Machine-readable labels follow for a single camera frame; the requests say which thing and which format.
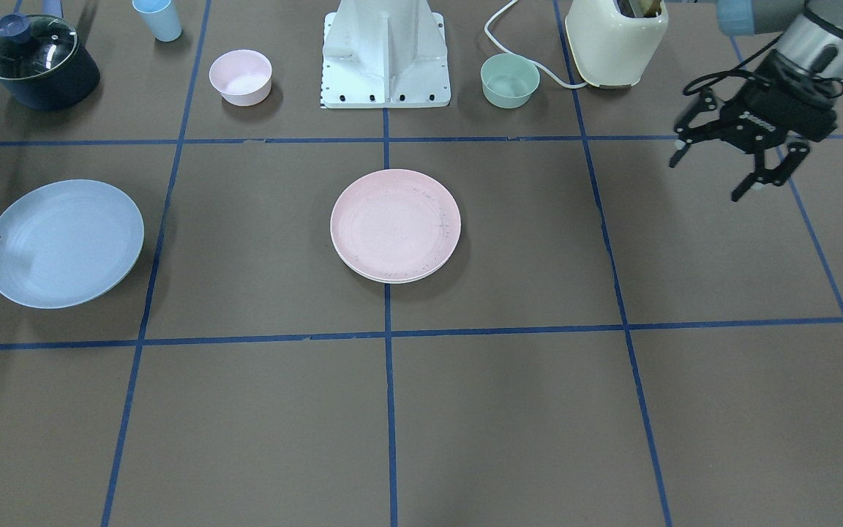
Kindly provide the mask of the cream toaster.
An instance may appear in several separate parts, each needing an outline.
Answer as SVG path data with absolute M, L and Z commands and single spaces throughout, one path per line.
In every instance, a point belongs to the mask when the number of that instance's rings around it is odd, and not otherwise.
M 589 86 L 625 89 L 642 79 L 668 29 L 668 10 L 655 18 L 623 16 L 619 1 L 573 1 L 564 20 L 566 39 Z

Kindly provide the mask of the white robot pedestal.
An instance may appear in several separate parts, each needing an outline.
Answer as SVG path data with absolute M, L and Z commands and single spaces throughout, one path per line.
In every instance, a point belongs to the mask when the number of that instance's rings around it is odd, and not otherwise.
M 445 20 L 427 1 L 341 1 L 323 23 L 324 109 L 429 109 L 452 99 Z

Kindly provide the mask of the light blue plate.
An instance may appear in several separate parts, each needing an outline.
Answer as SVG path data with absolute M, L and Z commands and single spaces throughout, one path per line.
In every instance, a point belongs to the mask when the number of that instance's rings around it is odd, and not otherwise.
M 0 214 L 0 294 L 44 310 L 89 302 L 130 273 L 144 237 L 140 209 L 117 187 L 45 184 Z

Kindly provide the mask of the cream plate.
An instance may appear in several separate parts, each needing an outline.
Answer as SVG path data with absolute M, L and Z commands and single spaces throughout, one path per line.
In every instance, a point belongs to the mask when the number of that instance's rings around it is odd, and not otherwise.
M 337 256 L 345 266 L 364 279 L 375 283 L 404 284 L 425 279 L 441 269 L 454 256 L 452 253 L 432 255 L 345 254 Z

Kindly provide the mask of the light blue cup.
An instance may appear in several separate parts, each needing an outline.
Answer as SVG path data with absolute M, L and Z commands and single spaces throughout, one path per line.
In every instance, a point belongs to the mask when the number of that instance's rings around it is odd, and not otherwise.
M 155 40 L 171 42 L 183 34 L 180 17 L 174 1 L 132 1 L 132 7 L 140 15 Z

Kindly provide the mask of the pink bowl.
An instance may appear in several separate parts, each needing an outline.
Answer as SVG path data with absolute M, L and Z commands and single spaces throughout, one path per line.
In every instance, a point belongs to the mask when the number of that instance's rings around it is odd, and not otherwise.
M 214 60 L 208 77 L 211 86 L 224 101 L 234 106 L 249 107 L 261 103 L 271 94 L 272 64 L 260 51 L 228 51 Z

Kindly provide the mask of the dark blue pot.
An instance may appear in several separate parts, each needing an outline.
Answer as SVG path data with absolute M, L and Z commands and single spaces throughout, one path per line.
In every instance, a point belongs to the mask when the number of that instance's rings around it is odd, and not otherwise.
M 64 17 L 60 1 L 43 1 L 42 12 L 38 14 L 59 16 L 74 26 Z M 36 111 L 59 111 L 86 99 L 96 90 L 101 74 L 77 27 L 76 30 L 80 37 L 80 47 L 59 69 L 37 79 L 0 80 L 0 84 L 21 105 Z

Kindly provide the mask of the toast slice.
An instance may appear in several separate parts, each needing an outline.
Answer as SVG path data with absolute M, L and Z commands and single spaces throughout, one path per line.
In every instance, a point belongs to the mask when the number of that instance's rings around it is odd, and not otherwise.
M 629 0 L 619 1 L 620 12 L 632 19 L 655 18 L 662 13 L 660 0 Z

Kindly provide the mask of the green bowl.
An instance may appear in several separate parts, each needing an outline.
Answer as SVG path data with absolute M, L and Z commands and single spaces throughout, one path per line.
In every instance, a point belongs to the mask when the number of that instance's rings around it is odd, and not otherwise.
M 528 58 L 499 53 L 487 58 L 479 70 L 482 94 L 498 109 L 518 109 L 531 99 L 541 83 L 538 67 Z

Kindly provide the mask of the glass pot lid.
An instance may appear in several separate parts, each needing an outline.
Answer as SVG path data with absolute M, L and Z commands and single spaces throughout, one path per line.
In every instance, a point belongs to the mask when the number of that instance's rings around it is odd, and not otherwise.
M 0 17 L 0 80 L 43 77 L 77 53 L 76 27 L 51 14 L 20 12 Z

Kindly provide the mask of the pink plate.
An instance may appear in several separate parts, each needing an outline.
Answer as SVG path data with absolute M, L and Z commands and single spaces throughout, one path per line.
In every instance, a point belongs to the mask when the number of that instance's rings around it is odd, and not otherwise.
M 454 254 L 461 230 L 454 196 L 434 178 L 407 169 L 374 171 L 352 182 L 330 217 L 332 246 L 345 254 Z

